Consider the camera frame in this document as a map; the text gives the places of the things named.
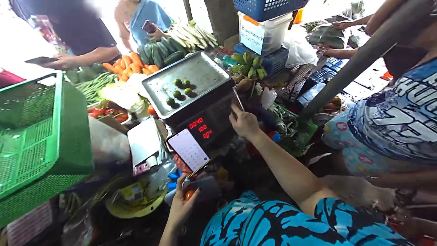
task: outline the metal pole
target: metal pole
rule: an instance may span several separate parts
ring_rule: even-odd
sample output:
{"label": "metal pole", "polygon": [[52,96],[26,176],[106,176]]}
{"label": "metal pole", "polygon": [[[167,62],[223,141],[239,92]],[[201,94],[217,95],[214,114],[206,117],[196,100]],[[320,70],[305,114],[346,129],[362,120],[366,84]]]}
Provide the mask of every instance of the metal pole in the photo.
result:
{"label": "metal pole", "polygon": [[400,39],[403,31],[412,27],[432,11],[430,0],[409,0],[387,19],[372,37],[359,48],[352,59],[331,79],[320,93],[300,113],[310,119],[323,106],[337,96],[379,57],[383,56]]}

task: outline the blue printed dress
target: blue printed dress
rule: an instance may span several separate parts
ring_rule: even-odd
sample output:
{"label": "blue printed dress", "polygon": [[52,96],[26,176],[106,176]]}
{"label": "blue printed dress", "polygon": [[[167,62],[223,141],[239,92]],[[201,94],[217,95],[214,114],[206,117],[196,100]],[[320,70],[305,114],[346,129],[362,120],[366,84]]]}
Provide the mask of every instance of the blue printed dress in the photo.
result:
{"label": "blue printed dress", "polygon": [[201,246],[408,245],[401,235],[371,215],[337,198],[321,199],[314,217],[281,201],[260,202],[246,191],[217,212]]}

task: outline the green plastic basket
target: green plastic basket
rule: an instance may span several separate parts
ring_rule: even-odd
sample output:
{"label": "green plastic basket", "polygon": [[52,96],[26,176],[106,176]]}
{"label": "green plastic basket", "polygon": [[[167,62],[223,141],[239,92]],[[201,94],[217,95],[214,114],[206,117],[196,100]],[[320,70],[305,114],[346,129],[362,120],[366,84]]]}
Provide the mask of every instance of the green plastic basket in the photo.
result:
{"label": "green plastic basket", "polygon": [[92,171],[87,116],[62,73],[0,89],[0,228]]}

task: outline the black phone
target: black phone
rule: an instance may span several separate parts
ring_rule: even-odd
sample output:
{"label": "black phone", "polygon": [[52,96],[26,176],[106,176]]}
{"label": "black phone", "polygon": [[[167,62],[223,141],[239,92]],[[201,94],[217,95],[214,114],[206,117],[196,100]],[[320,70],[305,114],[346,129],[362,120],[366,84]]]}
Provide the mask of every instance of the black phone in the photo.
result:
{"label": "black phone", "polygon": [[188,129],[183,129],[181,132],[169,137],[167,143],[192,171],[189,177],[202,170],[210,161]]}
{"label": "black phone", "polygon": [[54,57],[45,57],[45,56],[40,56],[40,57],[36,57],[27,61],[24,61],[25,63],[31,63],[31,64],[45,64],[45,63],[50,63],[50,62],[54,62],[57,61],[58,58],[54,58]]}

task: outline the plastic storage container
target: plastic storage container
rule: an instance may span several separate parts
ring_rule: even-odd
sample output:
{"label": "plastic storage container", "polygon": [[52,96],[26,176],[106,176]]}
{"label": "plastic storage container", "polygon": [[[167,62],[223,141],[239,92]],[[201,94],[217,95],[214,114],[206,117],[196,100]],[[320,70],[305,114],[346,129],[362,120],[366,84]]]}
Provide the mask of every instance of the plastic storage container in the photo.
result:
{"label": "plastic storage container", "polygon": [[308,0],[234,0],[238,11],[256,21],[266,21],[305,7]]}
{"label": "plastic storage container", "polygon": [[[242,43],[238,43],[234,47],[234,53],[244,54],[246,51],[251,51]],[[271,78],[280,73],[285,68],[285,63],[288,58],[288,49],[281,47],[277,51],[263,57],[263,67],[267,72],[266,78]]]}
{"label": "plastic storage container", "polygon": [[264,22],[256,22],[250,19],[247,15],[238,12],[238,20],[239,20],[239,31],[240,31],[240,42],[245,46],[251,48],[252,40],[248,40],[242,36],[243,33],[247,33],[242,31],[242,23],[245,25],[253,26],[253,28],[261,28],[264,30],[264,38],[262,40],[262,48],[259,50],[253,50],[255,53],[259,55],[266,56],[274,51],[278,50],[285,37],[285,31],[287,30],[290,22],[293,20],[293,13],[285,14],[279,16],[278,18],[264,21]]}
{"label": "plastic storage container", "polygon": [[62,73],[0,89],[0,228],[92,169],[85,97]]}

